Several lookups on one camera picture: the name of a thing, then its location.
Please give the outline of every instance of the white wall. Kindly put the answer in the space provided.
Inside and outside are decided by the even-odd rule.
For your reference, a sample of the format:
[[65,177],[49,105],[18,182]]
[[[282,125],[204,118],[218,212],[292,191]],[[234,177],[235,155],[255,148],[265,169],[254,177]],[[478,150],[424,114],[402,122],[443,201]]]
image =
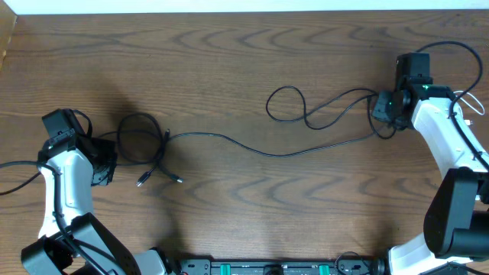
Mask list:
[[489,0],[4,0],[18,15],[489,8]]

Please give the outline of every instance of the green terminal block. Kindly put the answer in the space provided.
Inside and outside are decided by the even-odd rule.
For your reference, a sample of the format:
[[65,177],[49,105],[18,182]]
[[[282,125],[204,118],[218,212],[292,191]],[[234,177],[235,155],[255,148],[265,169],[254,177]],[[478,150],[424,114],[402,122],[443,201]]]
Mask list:
[[329,275],[329,266],[320,265],[319,266],[319,275]]
[[231,265],[230,264],[221,264],[221,275],[231,275]]

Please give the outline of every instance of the cable plug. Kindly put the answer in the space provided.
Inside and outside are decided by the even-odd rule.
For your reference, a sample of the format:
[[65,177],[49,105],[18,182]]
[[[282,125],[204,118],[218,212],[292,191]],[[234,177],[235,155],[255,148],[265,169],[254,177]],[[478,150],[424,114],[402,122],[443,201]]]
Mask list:
[[183,183],[183,179],[175,174],[170,174],[168,175],[168,177],[171,178],[173,181],[176,181],[178,183]]
[[150,178],[151,176],[151,172],[153,172],[153,170],[149,170],[149,171],[146,171],[144,172],[144,174],[142,176],[139,177],[139,180],[136,182],[136,186],[137,187],[141,187],[143,185],[143,183]]

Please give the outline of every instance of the wooden table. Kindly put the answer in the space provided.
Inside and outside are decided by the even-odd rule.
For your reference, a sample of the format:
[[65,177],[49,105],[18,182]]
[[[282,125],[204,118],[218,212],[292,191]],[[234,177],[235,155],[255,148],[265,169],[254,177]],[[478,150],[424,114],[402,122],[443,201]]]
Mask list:
[[[40,118],[56,108],[85,112],[94,134],[148,112],[173,134],[227,134],[276,154],[360,137],[370,131],[365,102],[312,131],[272,121],[265,101],[284,85],[299,87],[310,108],[346,89],[392,89],[396,56],[438,40],[468,43],[487,60],[488,30],[489,11],[21,16],[0,72],[0,161],[36,160],[47,139]],[[475,78],[465,51],[430,52],[436,83],[463,89]],[[488,86],[484,77],[474,90],[486,105]],[[312,123],[328,123],[360,95]],[[489,120],[464,108],[487,146]],[[300,98],[284,92],[271,111],[298,116]],[[147,155],[148,143],[135,144],[134,154]],[[149,168],[118,167],[113,183],[92,190],[97,217],[134,253],[159,245],[170,255],[216,259],[382,254],[422,231],[441,183],[415,131],[286,159],[185,137],[170,143],[164,163],[185,182],[154,173],[137,188]],[[3,170],[2,190],[33,173]],[[0,198],[1,273],[25,272],[19,255],[37,239],[44,190],[40,178]]]

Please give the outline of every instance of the robotic arm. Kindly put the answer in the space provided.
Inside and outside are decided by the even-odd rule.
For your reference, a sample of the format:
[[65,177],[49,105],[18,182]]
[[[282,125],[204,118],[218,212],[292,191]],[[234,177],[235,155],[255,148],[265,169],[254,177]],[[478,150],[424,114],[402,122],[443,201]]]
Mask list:
[[[447,86],[432,84],[427,53],[399,56],[396,83],[394,93],[381,93],[373,116],[393,121],[400,129],[419,131],[444,180],[426,214],[423,233],[390,249],[386,270],[393,275],[420,274],[450,262],[485,260],[489,257],[489,213],[475,212],[474,201],[489,203],[487,171],[450,119],[455,95]],[[461,116],[458,103],[454,110],[465,136],[489,162],[487,152]]]
[[[438,164],[444,178],[426,213],[423,233],[406,244],[388,251],[384,259],[370,262],[343,260],[342,274],[412,275],[431,274],[448,267],[449,262],[465,264],[489,258],[489,212],[474,211],[476,199],[489,204],[489,176],[472,153],[449,117],[455,95],[447,86],[435,86],[429,76],[429,55],[408,53],[397,59],[394,92],[382,92],[373,116],[397,129],[416,129]],[[461,108],[455,104],[461,130],[481,157],[489,156],[465,124]],[[117,155],[112,141],[85,133],[72,110],[56,110],[43,117],[50,140],[39,152],[39,161],[53,167],[41,168],[46,180],[46,212],[39,239],[22,250],[21,260],[30,274],[64,274],[76,247],[66,242],[60,226],[106,273],[109,274],[337,274],[332,262],[221,263],[209,260],[172,261],[158,249],[132,255],[93,215],[91,188],[112,181]],[[59,188],[55,197],[54,190]],[[60,208],[56,209],[55,200]],[[59,212],[61,225],[53,216]],[[92,274],[90,265],[75,274]]]

